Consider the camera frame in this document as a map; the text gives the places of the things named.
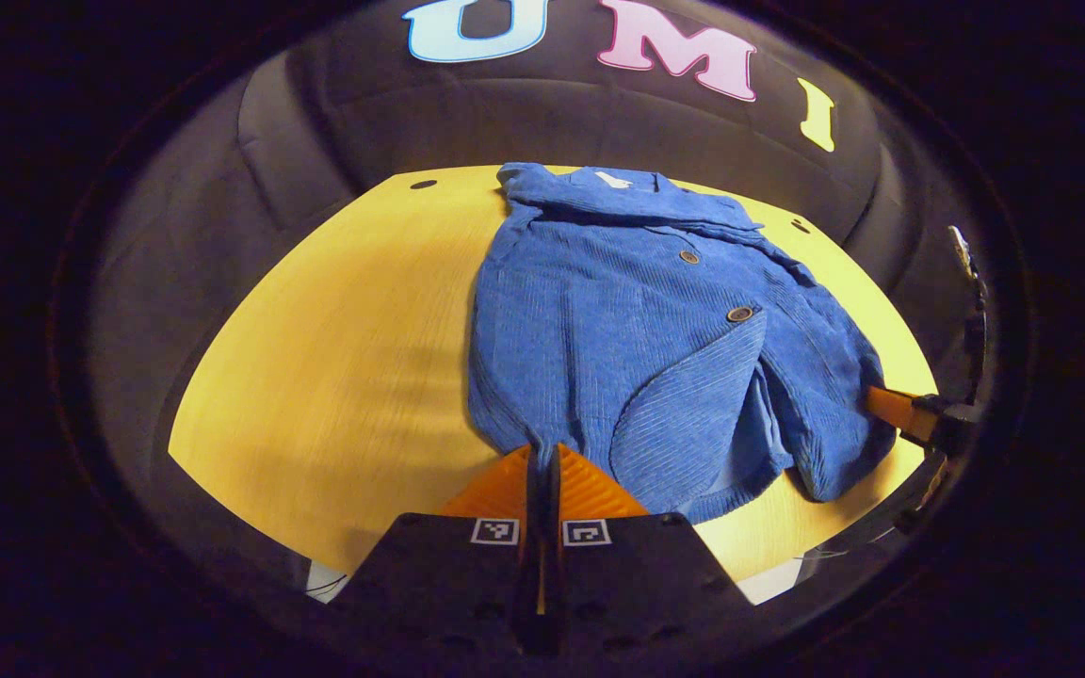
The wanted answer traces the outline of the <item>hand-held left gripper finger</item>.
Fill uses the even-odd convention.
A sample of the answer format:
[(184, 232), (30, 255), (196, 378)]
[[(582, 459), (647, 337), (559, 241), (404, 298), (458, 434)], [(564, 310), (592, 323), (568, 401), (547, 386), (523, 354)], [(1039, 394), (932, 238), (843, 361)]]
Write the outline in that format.
[(542, 514), (542, 621), (561, 654), (674, 654), (757, 618), (689, 519), (650, 512), (565, 445), (548, 462)]
[(383, 660), (505, 660), (533, 639), (540, 593), (533, 451), (478, 473), (436, 512), (404, 512), (331, 607)]

